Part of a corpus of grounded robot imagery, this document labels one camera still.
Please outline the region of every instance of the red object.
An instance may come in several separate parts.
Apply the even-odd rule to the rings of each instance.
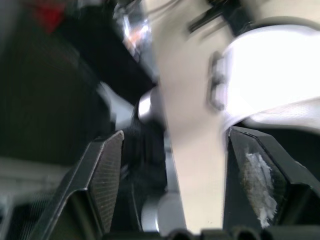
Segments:
[[[48,33],[52,33],[64,20],[65,4],[38,4],[35,17]]]

